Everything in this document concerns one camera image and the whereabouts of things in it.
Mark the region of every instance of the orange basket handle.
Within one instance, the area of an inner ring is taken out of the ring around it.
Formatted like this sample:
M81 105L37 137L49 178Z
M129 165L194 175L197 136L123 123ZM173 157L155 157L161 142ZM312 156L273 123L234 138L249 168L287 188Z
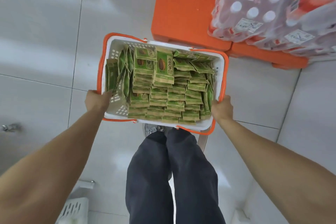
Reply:
M222 85L221 85L221 88L220 88L220 93L219 93L219 98L218 98L218 101L221 102L223 100L224 96L225 96L226 75L228 74L228 69L229 69L229 57L224 52L219 52L219 51L215 51L215 50L208 50L208 49L190 49L190 50L195 51L195 52L213 52L213 53L220 54L224 58L225 63L224 63L223 80L222 80ZM188 129L188 128L184 128L184 127L179 126L179 125L177 125L176 127L177 128L182 128L182 129L187 130L191 133L208 136L209 134L211 134L214 131L215 125L216 125L216 121L215 121L215 119L213 119L209 131L207 131L205 133L198 132L198 131Z
M138 40L138 41L143 42L143 43L147 43L147 39L142 40L142 39L136 38L136 37L131 36L131 35L124 35L124 34L118 34L118 33L109 33L109 34L107 34L104 37L104 40L103 40L103 53L102 53L102 55L100 57L100 61L99 61L99 65L98 65L98 75L97 75L97 93L98 94L102 93L102 76L103 76L103 68L104 68L104 61L105 61L107 41L112 36L122 36L122 37L131 38L131 39L134 39L134 40ZM117 121L117 122L137 121L137 120L134 120L134 119L132 119L132 120L117 120L117 119L106 119L106 118L103 118L103 120L106 120L106 121Z

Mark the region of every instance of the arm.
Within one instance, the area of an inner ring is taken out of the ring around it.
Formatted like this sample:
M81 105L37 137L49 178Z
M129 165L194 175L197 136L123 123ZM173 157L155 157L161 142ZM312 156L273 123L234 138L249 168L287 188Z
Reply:
M234 121L229 96L213 102L212 115L290 224L335 223L335 175Z
M82 117L0 177L0 223L55 224L85 167L110 97L90 90Z

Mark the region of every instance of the shopping basket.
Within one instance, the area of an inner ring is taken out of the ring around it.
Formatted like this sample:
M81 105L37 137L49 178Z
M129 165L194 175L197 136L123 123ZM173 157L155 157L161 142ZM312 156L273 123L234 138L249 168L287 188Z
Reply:
M100 58L98 77L97 77L97 91L99 94L102 94L105 91L106 59L117 59L119 57L120 51L123 49L123 46L125 44L141 48L148 48L148 47L154 48L156 46L160 46L170 49L172 51L174 50L192 51L215 56L216 59L212 62L212 68L216 71L214 75L214 98L219 101L222 101L225 95L226 75L229 67L229 58L224 52L208 49L193 49L182 45L162 43L158 41L149 41L147 39L142 40L130 35L123 35L118 33L107 34L103 41L103 53ZM105 112L103 120L118 121L118 122L133 121L135 123L141 122L162 126L170 126L170 127L182 128L189 132L193 132L200 135L209 135L213 132L215 128L215 120L212 117L210 117L210 119L208 120L197 121L196 125L185 125L183 127L178 124L167 124L150 120L128 119L127 107L122 104L122 101L117 94L111 98L110 105L107 111ZM200 132L202 130L207 130L210 126L211 128L208 131Z

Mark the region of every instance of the dark gray pants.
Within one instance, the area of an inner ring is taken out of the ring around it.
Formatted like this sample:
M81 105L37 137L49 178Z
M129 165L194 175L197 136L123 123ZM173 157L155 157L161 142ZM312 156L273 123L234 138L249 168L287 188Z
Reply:
M174 176L177 224L225 224L218 207L218 178L196 138L183 129L150 134L127 170L130 224L173 224Z

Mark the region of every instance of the person's right arm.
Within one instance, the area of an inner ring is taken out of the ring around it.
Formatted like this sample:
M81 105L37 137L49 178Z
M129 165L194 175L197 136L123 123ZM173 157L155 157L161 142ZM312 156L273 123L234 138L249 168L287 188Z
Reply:
M290 224L336 223L336 176L321 165L249 131L233 120L230 97L212 103L254 179Z

